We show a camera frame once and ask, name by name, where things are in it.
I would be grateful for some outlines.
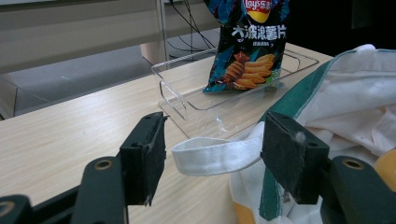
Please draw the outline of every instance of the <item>white bag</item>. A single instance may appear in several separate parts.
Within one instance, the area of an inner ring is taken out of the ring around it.
[[[373,164],[396,147],[396,51],[364,45],[323,64],[269,110],[296,119],[330,146]],[[321,223],[319,206],[285,200],[260,158],[264,118],[234,139],[197,137],[172,152],[184,175],[232,173],[240,223]]]

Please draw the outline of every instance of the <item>chip bag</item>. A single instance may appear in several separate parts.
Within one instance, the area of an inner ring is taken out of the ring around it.
[[[204,0],[220,39],[204,92],[251,90],[279,77],[289,0]]]

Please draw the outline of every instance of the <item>lay's logo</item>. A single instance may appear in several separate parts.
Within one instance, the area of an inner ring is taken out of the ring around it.
[[[265,22],[271,12],[271,0],[243,0],[247,14],[257,22]]]

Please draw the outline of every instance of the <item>wooden table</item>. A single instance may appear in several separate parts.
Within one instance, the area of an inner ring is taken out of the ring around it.
[[[287,48],[320,60],[303,71],[307,74],[331,58]],[[154,82],[153,76],[143,77],[1,121],[0,196],[25,194],[36,205],[78,185],[86,164],[115,156],[137,122],[161,110]],[[151,207],[129,207],[131,223],[237,223],[228,175],[194,177],[177,171],[170,149],[185,139],[172,120],[165,122],[163,176]]]

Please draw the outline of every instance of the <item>green strap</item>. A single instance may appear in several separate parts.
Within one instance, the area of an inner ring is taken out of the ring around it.
[[[268,110],[282,113],[296,119],[301,110],[309,103],[317,92],[321,82],[327,74],[331,61],[324,63],[317,70],[297,83],[279,101]],[[260,216],[270,221],[282,215],[282,202],[280,186],[276,183],[273,175],[265,169],[262,183],[262,198],[260,203]]]

